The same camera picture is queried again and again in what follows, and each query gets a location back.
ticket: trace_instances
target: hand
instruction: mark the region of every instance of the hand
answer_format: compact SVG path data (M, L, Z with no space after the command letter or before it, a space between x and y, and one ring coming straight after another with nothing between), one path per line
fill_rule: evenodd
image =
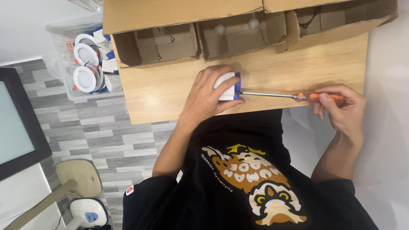
M240 78L231 77L213 89L217 79L234 69L229 65L215 65L200 71L193 83L179 122L195 129L202 121L221 113L237 104L244 104L243 99L219 102L219 97Z
M328 109L331 125L350 139L363 140L362 120L364 118L366 98L353 89L343 85L333 85L316 90L320 103L313 103L312 110L320 119L324 119L324 109ZM341 108L327 93L340 94L344 97Z

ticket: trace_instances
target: screwdriver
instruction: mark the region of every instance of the screwdriver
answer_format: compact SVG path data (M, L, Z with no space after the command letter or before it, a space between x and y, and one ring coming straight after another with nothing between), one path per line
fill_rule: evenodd
M263 92L235 92L237 94L243 94L243 95L258 95L258 96L269 96L269 97L290 97L292 99L295 99L295 101L300 102L300 101L306 101L306 102L319 102L319 94L316 92L310 92L310 93L303 93L299 92L297 94L275 94L275 93L263 93ZM338 107L342 107L344 105L344 97L339 94L328 94L331 98L334 99L335 104Z

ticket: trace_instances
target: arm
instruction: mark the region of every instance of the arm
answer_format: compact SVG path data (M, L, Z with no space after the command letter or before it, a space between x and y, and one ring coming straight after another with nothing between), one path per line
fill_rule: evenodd
M354 165L364 141L362 120L366 99L344 85L330 86L316 92L320 93L320 103L313 104L313 112L323 119L324 109L328 109L331 125L337 132L315 166L311 179L316 182L333 179L352 180ZM325 92L343 95L344 105L338 108Z
M245 103L243 99L221 103L218 101L228 88L240 81L238 77L231 77L213 89L220 76L233 71L234 69L229 65L215 65L198 73L179 116L178 124L155 162L152 176L168 175L176 178L195 128L202 121L237 104Z

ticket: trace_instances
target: person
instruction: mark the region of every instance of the person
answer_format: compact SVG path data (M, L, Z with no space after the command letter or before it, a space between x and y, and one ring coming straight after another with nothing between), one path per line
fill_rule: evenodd
M213 89L233 71L216 65L198 73L152 177L124 193L122 228L377 229L352 183L365 97L344 85L316 90L313 112L323 119L327 109L336 134L309 178L290 165L282 110L214 116L245 103L218 101L238 77ZM343 95L344 105L328 93Z

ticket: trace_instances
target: cartoon animal print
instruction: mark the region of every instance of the cartoon animal print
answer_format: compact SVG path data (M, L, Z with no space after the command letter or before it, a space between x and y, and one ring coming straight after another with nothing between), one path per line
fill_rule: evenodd
M291 190L287 178L261 155L265 152L237 144L227 154L211 146L203 147L220 175L232 186L248 196L251 212L257 225L305 222L306 216L297 215L301 205Z

